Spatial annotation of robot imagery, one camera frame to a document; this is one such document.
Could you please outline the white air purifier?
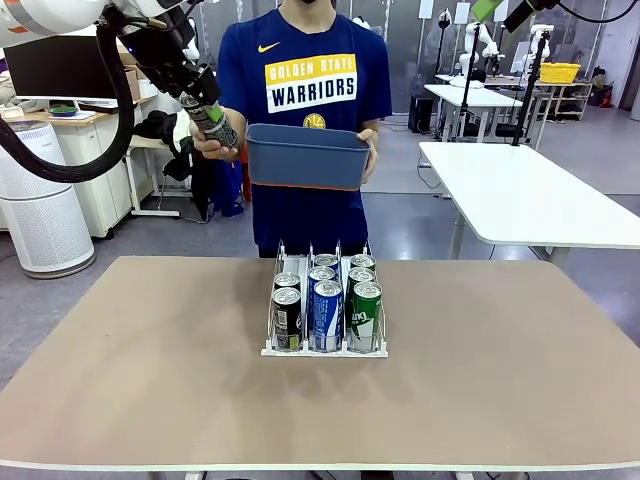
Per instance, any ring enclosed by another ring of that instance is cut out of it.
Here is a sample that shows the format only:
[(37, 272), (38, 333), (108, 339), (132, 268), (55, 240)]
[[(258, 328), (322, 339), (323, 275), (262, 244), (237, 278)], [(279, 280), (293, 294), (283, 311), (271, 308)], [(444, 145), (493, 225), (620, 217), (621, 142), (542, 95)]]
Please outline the white air purifier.
[(60, 278), (95, 261), (74, 187), (32, 174), (1, 146), (0, 213), (27, 276)]

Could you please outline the black computer tower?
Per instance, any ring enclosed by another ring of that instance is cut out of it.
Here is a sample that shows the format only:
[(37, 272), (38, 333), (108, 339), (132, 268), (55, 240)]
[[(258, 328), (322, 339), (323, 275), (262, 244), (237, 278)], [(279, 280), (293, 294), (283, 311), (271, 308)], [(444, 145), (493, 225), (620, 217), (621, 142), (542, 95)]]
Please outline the black computer tower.
[(408, 129), (413, 133), (427, 134), (430, 131), (433, 100), (412, 96), (410, 99)]

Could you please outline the orange jacket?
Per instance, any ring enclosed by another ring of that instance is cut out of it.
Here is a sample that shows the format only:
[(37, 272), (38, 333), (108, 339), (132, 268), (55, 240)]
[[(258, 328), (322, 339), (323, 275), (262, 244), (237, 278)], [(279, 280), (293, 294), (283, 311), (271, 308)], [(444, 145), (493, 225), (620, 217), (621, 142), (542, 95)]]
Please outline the orange jacket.
[(242, 193), (247, 202), (252, 200), (251, 180), (249, 176), (248, 150), (243, 147), (240, 152), (240, 163), (242, 167)]

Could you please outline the blue white Pocari can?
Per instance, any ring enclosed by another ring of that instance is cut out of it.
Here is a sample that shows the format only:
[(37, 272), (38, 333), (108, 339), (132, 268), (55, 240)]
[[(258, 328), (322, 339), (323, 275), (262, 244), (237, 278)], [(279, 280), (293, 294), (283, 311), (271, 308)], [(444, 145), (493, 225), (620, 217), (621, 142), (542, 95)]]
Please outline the blue white Pocari can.
[(332, 352), (342, 340), (343, 292), (339, 282), (319, 281), (313, 290), (312, 346), (315, 350)]

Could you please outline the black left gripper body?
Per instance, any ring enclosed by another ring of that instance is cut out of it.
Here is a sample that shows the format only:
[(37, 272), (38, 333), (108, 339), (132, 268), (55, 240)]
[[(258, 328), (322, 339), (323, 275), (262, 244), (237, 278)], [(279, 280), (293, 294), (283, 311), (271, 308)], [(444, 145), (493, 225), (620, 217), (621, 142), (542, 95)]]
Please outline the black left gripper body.
[(170, 96), (180, 96), (200, 71), (198, 63), (185, 54), (195, 33), (182, 9), (169, 10), (157, 20), (167, 28), (128, 26), (118, 39), (153, 85)]

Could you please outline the white background table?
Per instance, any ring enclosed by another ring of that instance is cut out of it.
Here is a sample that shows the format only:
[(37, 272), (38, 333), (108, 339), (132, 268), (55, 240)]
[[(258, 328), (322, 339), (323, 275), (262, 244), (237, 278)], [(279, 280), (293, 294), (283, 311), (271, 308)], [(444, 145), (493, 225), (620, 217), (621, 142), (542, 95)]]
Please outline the white background table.
[[(456, 130), (464, 88), (436, 84), (425, 84), (424, 88), (441, 101), (440, 111), (444, 114), (441, 140), (460, 142), (464, 136), (458, 137)], [(479, 119), (475, 141), (482, 143), (495, 136), (499, 114), (508, 113), (512, 109), (518, 112), (521, 105), (521, 101), (491, 89), (470, 89), (466, 120), (469, 116)]]

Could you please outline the person in blue t-shirt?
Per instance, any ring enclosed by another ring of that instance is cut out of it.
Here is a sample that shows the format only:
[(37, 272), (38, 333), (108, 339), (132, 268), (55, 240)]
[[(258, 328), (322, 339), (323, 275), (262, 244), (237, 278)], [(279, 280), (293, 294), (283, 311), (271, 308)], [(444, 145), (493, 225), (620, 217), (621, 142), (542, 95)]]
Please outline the person in blue t-shirt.
[[(392, 112), (382, 37), (337, 14), (332, 0), (283, 0), (221, 40), (220, 104), (257, 123), (358, 134)], [(361, 192), (253, 185), (254, 242), (262, 258), (358, 254), (368, 240)]]

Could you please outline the person's right hand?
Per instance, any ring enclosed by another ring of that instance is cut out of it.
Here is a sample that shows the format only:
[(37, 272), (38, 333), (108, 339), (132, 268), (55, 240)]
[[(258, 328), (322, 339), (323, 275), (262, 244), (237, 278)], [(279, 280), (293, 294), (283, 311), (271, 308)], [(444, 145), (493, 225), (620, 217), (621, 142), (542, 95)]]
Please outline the person's right hand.
[(190, 132), (195, 148), (207, 159), (233, 161), (240, 155), (244, 142), (244, 129), (237, 134), (237, 143), (234, 147), (225, 147), (218, 141), (207, 140), (194, 123), (190, 126)]

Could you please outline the dark navy jacket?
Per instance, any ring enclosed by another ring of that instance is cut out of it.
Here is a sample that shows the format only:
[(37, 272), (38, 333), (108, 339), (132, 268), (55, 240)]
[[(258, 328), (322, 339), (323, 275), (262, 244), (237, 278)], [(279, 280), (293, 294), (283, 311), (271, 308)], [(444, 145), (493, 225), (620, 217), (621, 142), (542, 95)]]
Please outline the dark navy jacket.
[(188, 142), (163, 168), (163, 174), (177, 181), (191, 179), (192, 201), (202, 222), (220, 212), (233, 217), (244, 212), (241, 160), (208, 159)]

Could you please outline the blue plastic bin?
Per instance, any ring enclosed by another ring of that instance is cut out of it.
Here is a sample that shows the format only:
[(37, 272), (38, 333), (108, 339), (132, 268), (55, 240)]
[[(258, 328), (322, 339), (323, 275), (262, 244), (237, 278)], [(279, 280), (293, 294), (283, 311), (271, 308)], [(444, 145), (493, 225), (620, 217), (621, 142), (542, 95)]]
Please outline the blue plastic bin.
[(350, 131), (253, 124), (249, 176), (256, 185), (356, 191), (370, 148)]

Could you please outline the green white beer can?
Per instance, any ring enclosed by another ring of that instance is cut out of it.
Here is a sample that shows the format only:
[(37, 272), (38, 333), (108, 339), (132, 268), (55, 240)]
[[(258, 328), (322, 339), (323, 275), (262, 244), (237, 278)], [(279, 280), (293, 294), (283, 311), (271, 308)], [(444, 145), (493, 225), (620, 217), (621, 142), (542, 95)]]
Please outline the green white beer can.
[(352, 298), (351, 331), (353, 347), (358, 351), (373, 351), (379, 330), (382, 289), (374, 281), (359, 282)]

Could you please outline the wooden low shelf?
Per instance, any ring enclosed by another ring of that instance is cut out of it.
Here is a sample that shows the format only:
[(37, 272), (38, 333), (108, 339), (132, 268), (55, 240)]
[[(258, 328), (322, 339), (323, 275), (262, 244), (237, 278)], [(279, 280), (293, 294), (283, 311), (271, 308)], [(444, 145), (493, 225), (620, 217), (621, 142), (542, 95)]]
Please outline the wooden low shelf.
[(534, 105), (539, 115), (554, 121), (581, 120), (591, 97), (587, 82), (542, 83), (534, 88)]

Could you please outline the person's right forearm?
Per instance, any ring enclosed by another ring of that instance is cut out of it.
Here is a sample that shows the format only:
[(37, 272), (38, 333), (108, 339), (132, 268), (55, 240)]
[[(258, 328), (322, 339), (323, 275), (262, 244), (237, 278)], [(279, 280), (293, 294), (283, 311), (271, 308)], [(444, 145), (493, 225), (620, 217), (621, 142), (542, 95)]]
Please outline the person's right forearm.
[(234, 146), (234, 150), (239, 154), (245, 144), (247, 120), (242, 113), (232, 108), (225, 108), (225, 115), (236, 133), (237, 142)]

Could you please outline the white office desk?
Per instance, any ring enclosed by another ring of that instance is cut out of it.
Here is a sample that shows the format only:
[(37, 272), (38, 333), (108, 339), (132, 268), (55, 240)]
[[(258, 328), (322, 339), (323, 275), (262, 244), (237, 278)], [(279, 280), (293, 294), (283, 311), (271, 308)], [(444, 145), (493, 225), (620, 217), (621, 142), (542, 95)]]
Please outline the white office desk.
[[(78, 166), (97, 158), (111, 144), (116, 133), (118, 117), (115, 114), (97, 113), (81, 120), (56, 120), (42, 111), (25, 114), (10, 121), (27, 120), (49, 122), (53, 126), (66, 163)], [(152, 183), (146, 166), (146, 161), (137, 163), (134, 157), (130, 157), (121, 160), (106, 174), (74, 186), (91, 236), (112, 237), (113, 229), (132, 211), (132, 178), (141, 181), (137, 187), (139, 199), (151, 192)]]

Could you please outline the black jacket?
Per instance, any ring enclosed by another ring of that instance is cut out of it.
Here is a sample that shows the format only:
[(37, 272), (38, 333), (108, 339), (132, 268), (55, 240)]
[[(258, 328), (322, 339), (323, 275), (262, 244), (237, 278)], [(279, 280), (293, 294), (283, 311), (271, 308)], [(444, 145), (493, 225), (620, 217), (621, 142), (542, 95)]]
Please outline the black jacket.
[(173, 131), (177, 122), (177, 114), (152, 110), (148, 116), (138, 123), (133, 130), (137, 136), (160, 140), (169, 148), (174, 147)]

